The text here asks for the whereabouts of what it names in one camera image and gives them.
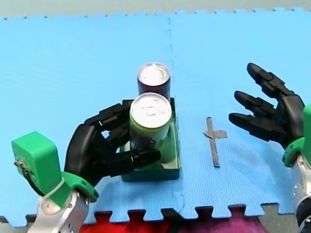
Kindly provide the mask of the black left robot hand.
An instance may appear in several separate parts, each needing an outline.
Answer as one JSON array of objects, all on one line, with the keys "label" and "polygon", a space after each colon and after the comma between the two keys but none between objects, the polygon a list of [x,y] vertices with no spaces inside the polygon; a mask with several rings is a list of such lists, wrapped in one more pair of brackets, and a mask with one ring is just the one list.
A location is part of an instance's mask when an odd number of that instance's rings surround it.
[{"label": "black left robot hand", "polygon": [[92,186],[106,176],[115,177],[157,162],[157,149],[118,152],[130,138],[130,101],[101,110],[80,124],[68,145],[64,171],[77,175]]}]

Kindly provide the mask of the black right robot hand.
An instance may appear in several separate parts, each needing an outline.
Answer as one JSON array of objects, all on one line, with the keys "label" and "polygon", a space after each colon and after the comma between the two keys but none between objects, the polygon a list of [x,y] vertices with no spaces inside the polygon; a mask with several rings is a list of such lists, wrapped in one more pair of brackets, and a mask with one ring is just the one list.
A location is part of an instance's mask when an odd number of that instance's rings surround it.
[{"label": "black right robot hand", "polygon": [[229,121],[252,136],[279,143],[284,149],[302,138],[305,104],[301,97],[289,90],[282,79],[254,63],[247,65],[247,72],[265,95],[277,100],[277,106],[274,107],[259,97],[235,91],[236,101],[253,114],[231,113],[228,116]]}]

